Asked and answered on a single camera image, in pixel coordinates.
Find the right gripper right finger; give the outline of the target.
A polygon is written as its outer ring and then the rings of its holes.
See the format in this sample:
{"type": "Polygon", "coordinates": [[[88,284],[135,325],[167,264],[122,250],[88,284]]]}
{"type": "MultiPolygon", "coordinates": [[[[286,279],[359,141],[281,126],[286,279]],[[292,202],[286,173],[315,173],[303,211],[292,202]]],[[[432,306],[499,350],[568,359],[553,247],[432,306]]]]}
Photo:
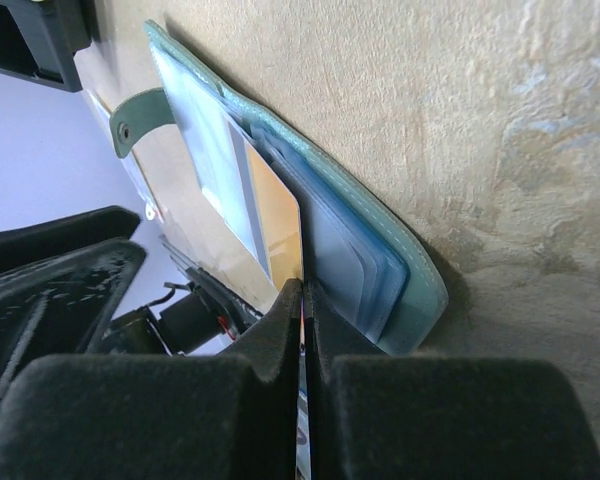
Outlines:
{"type": "Polygon", "coordinates": [[[537,360],[389,356],[304,287],[316,479],[600,479],[566,376],[537,360]]]}

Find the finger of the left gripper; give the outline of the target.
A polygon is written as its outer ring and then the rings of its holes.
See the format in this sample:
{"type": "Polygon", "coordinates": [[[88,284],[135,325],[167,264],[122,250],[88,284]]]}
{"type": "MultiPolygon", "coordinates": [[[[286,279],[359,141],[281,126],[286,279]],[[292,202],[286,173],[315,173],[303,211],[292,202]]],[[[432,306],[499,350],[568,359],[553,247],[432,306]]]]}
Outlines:
{"type": "Polygon", "coordinates": [[[94,350],[146,258],[140,222],[110,206],[0,232],[0,403],[31,361],[94,350]]]}

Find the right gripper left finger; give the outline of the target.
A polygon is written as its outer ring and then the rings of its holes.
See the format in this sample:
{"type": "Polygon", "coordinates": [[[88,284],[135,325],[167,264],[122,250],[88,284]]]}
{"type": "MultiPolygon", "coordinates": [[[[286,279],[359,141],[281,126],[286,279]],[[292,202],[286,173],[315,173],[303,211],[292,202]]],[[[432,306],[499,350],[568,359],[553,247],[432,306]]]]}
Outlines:
{"type": "Polygon", "coordinates": [[[301,284],[214,356],[51,355],[0,406],[0,479],[291,479],[301,284]]]}

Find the green card holder wallet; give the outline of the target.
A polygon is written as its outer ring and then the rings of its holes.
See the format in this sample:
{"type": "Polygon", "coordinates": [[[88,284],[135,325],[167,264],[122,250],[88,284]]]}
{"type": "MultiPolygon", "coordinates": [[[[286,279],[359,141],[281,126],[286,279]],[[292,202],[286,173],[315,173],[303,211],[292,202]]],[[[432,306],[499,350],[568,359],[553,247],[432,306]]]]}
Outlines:
{"type": "Polygon", "coordinates": [[[415,350],[449,296],[423,246],[365,187],[264,106],[220,76],[154,22],[145,31],[159,87],[134,95],[109,119],[116,154],[173,124],[197,184],[230,232],[276,289],[246,148],[274,152],[271,168],[300,210],[304,280],[320,284],[331,306],[392,355],[415,350]]]}

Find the orange card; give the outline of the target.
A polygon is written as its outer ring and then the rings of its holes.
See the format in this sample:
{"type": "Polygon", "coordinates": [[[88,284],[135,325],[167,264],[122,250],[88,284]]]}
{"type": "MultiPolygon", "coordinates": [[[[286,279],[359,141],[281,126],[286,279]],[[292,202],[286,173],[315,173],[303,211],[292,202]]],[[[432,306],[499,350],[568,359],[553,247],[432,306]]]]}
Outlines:
{"type": "MultiPolygon", "coordinates": [[[[246,148],[254,198],[265,246],[266,259],[262,265],[277,290],[282,290],[288,279],[303,278],[302,235],[300,210],[296,198],[271,168],[274,152],[246,148]]],[[[300,319],[296,321],[296,342],[293,353],[294,383],[294,477],[309,479],[310,449],[308,414],[304,393],[304,331],[300,319]]]]}

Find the black white sorting tray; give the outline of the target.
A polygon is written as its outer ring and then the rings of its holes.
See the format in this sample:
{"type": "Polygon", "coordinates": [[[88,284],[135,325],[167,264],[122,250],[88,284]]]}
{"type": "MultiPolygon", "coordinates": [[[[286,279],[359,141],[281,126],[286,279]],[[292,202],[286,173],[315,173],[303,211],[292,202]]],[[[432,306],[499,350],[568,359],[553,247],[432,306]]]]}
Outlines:
{"type": "Polygon", "coordinates": [[[91,45],[86,1],[0,0],[0,74],[71,93],[75,54],[91,45]]]}

